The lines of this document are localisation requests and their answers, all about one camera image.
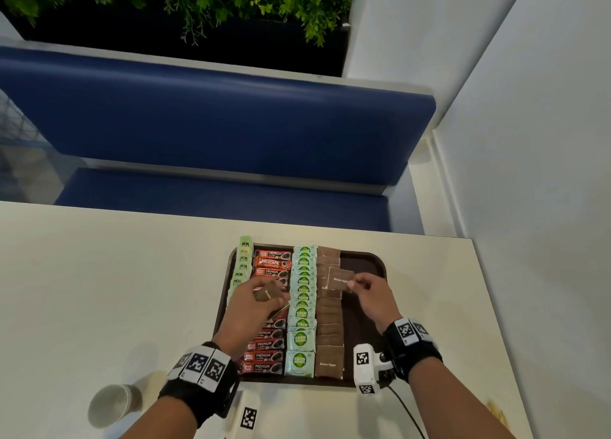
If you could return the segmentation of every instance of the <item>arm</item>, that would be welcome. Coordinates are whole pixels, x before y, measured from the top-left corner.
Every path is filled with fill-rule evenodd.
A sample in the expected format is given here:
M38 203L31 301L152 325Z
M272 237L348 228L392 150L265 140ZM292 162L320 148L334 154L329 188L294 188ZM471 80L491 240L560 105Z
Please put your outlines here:
M374 321L378 332L388 338L391 325L403 317L386 280L359 273L355 281L348 282L348 287L358 295L363 312ZM431 439L515 439L436 358L439 352L431 343L421 341L407 348L401 338L399 343L396 339L389 343L391 350L408 352L406 357L395 360L395 366L403 369Z
M233 361L244 355L248 343L263 327L269 314L284 307L289 299L284 293L283 298L257 302L253 290L269 281L275 280L257 277L239 285L227 305L218 333L212 338L211 345ZM236 377L236 366L229 363L214 392L181 379L168 381L156 403L121 436L122 439L193 439L197 428L227 398Z

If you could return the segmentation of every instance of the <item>brown tray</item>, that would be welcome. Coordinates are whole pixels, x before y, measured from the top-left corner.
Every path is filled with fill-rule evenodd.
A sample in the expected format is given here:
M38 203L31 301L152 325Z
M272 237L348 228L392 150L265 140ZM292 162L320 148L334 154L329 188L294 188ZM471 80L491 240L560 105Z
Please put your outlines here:
M293 246L279 246L278 244L253 244L255 250L266 251L292 251ZM232 277L233 267L235 266L236 250L233 250L229 257L225 283L219 303L219 311L216 315L214 333L219 330L221 321L225 316L225 303L227 302L227 292ZM369 272L386 278L386 267L378 256L370 252L342 251L340 254L341 267L344 270L352 270L354 273ZM341 299L344 320L344 376L343 380L333 378L303 378L299 376L272 375L272 374L248 374L243 375L242 381L253 381L257 383L285 383L299 385L316 386L342 386L354 388L353 374L353 348L357 344L369 343L376 352L384 350L384 339L378 333L375 324L361 309L358 297L354 294L345 292Z

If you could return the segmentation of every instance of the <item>hand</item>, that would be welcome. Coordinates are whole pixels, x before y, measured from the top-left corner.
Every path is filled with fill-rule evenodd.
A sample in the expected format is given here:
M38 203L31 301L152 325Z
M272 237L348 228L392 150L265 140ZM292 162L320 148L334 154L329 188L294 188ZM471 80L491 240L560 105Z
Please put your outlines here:
M363 312L376 324L378 333L401 317L390 286L384 278L371 273L358 273L355 281L348 281L348 288L359 297Z
M267 302L257 302L253 290L263 286L273 278L257 276L243 282L233 291L221 327L212 338L212 342L230 356L238 360L244 355L248 343L255 339L259 330L265 324L271 312L283 308L290 296L283 293L284 298L274 298Z

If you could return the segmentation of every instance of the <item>blue backrest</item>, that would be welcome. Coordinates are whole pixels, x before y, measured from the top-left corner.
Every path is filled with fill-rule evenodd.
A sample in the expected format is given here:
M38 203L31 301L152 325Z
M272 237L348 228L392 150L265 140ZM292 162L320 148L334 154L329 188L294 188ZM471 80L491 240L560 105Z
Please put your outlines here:
M0 48L0 89L61 153L394 185L432 96Z

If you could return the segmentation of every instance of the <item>black planter box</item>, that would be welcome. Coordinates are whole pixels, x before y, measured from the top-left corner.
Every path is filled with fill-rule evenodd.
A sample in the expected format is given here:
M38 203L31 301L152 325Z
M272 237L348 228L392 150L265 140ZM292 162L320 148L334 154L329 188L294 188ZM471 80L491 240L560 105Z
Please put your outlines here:
M1 4L0 9L30 41L341 77L348 27L328 33L319 48L313 41L306 43L299 23L231 18L207 29L206 38L193 46L181 39L182 20L163 6L163 0L142 10L126 0L112 5L72 0L43 11L35 26Z

